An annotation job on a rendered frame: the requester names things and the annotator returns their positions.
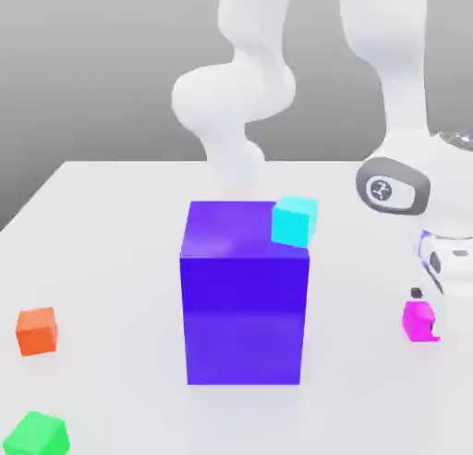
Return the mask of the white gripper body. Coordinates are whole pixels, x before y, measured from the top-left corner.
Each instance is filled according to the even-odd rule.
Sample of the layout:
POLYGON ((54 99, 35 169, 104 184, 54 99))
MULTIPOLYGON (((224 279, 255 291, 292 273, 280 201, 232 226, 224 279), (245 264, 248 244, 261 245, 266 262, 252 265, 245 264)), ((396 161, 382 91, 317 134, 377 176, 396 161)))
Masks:
POLYGON ((424 291, 435 314, 433 334, 436 337, 473 338, 473 282, 445 281, 440 291, 429 281, 424 291))

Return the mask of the small magenta cube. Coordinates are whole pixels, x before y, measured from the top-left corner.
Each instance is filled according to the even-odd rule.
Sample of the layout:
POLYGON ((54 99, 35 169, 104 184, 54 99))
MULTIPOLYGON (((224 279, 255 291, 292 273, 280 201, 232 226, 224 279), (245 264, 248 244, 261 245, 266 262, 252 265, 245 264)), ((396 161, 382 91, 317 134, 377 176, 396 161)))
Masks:
POLYGON ((402 327, 412 342, 437 342, 433 334, 435 313, 426 301, 407 301, 403 311, 402 327))

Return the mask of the small cyan cube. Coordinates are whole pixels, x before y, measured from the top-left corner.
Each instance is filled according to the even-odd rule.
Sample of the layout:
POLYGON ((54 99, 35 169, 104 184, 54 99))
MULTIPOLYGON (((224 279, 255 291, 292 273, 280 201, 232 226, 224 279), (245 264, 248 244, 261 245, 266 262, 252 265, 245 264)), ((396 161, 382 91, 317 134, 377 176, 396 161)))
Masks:
POLYGON ((316 199, 284 196, 273 207, 272 241, 298 248, 308 248, 318 219, 316 199))

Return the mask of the small orange cube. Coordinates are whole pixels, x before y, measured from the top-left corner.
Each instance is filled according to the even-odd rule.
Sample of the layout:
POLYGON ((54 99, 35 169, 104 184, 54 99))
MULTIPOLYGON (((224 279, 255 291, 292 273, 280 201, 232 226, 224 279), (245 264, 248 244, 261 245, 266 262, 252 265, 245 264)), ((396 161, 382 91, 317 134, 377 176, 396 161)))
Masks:
POLYGON ((20 311, 16 336, 22 356, 53 352, 57 346, 57 323, 53 307, 20 311))

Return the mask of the small green cube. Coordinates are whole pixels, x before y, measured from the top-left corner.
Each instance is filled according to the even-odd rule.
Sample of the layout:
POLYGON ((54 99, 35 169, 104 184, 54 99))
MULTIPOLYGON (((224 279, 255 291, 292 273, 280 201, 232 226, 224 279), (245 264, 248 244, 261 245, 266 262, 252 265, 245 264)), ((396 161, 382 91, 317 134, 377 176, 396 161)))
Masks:
POLYGON ((28 412, 4 440, 6 455, 67 455, 70 441, 66 422, 40 412, 28 412))

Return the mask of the large purple box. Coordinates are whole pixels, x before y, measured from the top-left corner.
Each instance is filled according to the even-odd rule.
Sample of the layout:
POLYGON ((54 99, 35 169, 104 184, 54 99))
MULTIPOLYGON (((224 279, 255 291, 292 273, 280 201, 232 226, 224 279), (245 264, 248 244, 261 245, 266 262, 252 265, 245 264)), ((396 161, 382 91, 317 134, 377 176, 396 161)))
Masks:
POLYGON ((300 381, 309 252, 272 241, 273 207, 189 205, 179 267, 191 385, 300 381))

